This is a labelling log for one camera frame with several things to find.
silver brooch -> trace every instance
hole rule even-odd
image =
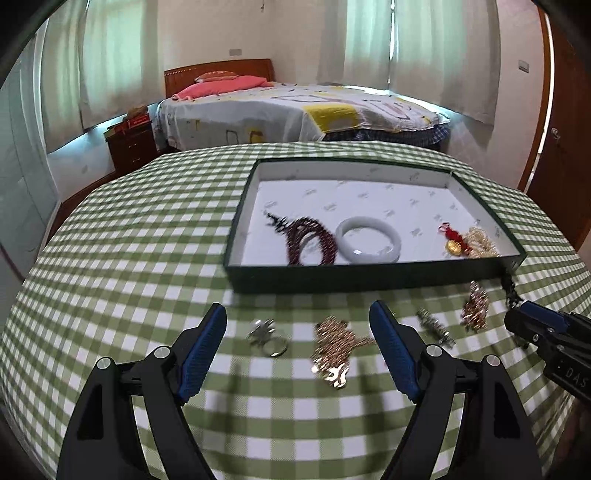
[[[248,334],[252,345],[261,349],[261,352],[270,358],[276,358],[287,351],[286,338],[277,335],[275,322],[272,319],[266,321],[257,320],[254,330]]]

yellow pattern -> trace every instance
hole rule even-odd
[[[304,110],[324,133],[359,127],[357,110],[345,103],[306,105]]]
[[[250,143],[265,143],[265,135],[260,130],[250,130],[248,133]]]

pink pillow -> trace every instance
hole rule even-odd
[[[243,75],[234,80],[218,80],[217,82],[194,83],[172,96],[173,100],[193,100],[195,98],[237,92],[256,87],[272,87],[266,78]]]

jewelry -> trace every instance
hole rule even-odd
[[[486,328],[486,314],[488,313],[488,295],[486,290],[477,282],[470,283],[470,298],[462,310],[463,324],[466,330],[475,332]]]
[[[386,235],[392,242],[390,251],[384,254],[367,254],[351,246],[345,234],[354,228],[371,228]],[[335,231],[340,254],[354,264],[394,263],[400,257],[402,240],[398,232],[386,222],[371,217],[352,217],[342,222]]]
[[[499,252],[495,244],[486,235],[482,228],[471,226],[468,233],[464,235],[466,243],[472,249],[469,253],[470,258],[498,257]]]
[[[455,257],[460,257],[462,254],[470,254],[472,247],[464,241],[458,232],[449,226],[448,222],[443,223],[441,227],[439,227],[439,231],[445,233],[445,238],[448,240],[445,248],[449,253]]]
[[[303,217],[289,223],[287,217],[279,218],[267,211],[264,212],[272,220],[271,226],[277,233],[287,236],[287,258],[290,265],[301,265],[301,242],[306,235],[317,236],[322,250],[320,265],[333,265],[336,259],[337,246],[335,238],[324,226],[312,218]]]
[[[260,347],[261,352],[270,358],[276,358],[287,351],[287,340],[275,333],[275,322],[268,319],[265,322],[257,320],[255,329],[248,334],[251,343]]]
[[[447,330],[431,313],[426,309],[419,309],[417,316],[421,321],[421,325],[431,330],[431,332],[439,338],[439,345],[446,345],[449,348],[456,344],[452,334]]]
[[[347,383],[345,375],[349,371],[349,355],[353,349],[375,344],[370,337],[357,339],[353,332],[347,330],[347,322],[340,322],[335,317],[327,317],[316,325],[316,342],[311,357],[314,363],[312,372],[322,373],[323,378],[336,388],[342,388]]]

ring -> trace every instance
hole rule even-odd
[[[367,254],[345,240],[345,234],[354,228],[371,228],[382,232],[392,242],[392,250],[384,254]],[[354,264],[394,263],[400,257],[402,240],[398,232],[386,222],[371,217],[352,217],[342,222],[335,232],[335,241],[343,257]]]
[[[287,352],[287,340],[274,336],[261,345],[261,351],[270,358],[276,358]]]

